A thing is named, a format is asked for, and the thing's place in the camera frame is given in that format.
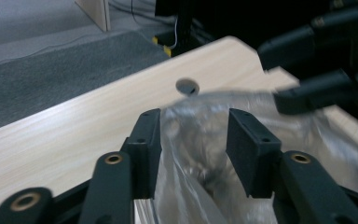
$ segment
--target table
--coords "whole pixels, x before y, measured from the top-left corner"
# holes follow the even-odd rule
[[[89,179],[97,159],[119,150],[139,115],[183,99],[188,77],[208,91],[275,91],[296,85],[282,69],[266,75],[256,52],[225,37],[164,63],[0,128],[0,202],[20,189],[46,187],[58,195]],[[358,142],[358,121],[326,110]]]

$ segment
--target wooden panel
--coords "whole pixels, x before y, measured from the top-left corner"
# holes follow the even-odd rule
[[[110,30],[108,0],[75,0],[75,2],[103,31]]]
[[[255,51],[232,37],[122,78],[0,129],[0,202],[20,189],[41,186],[57,195],[89,179],[96,160],[120,149],[142,112],[184,98],[175,89],[184,77],[201,93],[297,84],[281,69],[266,75]],[[329,113],[358,139],[356,120],[336,107]]]

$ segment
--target clear plastic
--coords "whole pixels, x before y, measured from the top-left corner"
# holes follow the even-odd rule
[[[246,197],[226,154],[230,108],[252,113],[282,141],[282,151],[309,153],[339,185],[358,192],[358,145],[323,112],[285,116],[271,93],[214,92],[161,110],[155,199],[136,202],[142,223],[277,222],[271,199]]]

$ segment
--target floor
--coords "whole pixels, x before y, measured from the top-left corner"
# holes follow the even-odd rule
[[[131,10],[130,0],[111,1]],[[133,9],[154,17],[153,1],[133,0]],[[174,18],[162,19],[173,24]],[[165,26],[113,7],[110,20],[112,30],[104,33],[74,0],[0,0],[0,63],[146,26]]]

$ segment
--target plastic bag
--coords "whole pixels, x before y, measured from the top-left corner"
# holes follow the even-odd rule
[[[276,223],[271,199],[247,198],[226,154],[228,110],[255,115],[282,151],[314,156],[336,182],[358,192],[358,145],[322,112],[278,113],[271,93],[215,92],[161,110],[154,200],[138,201],[143,223]]]

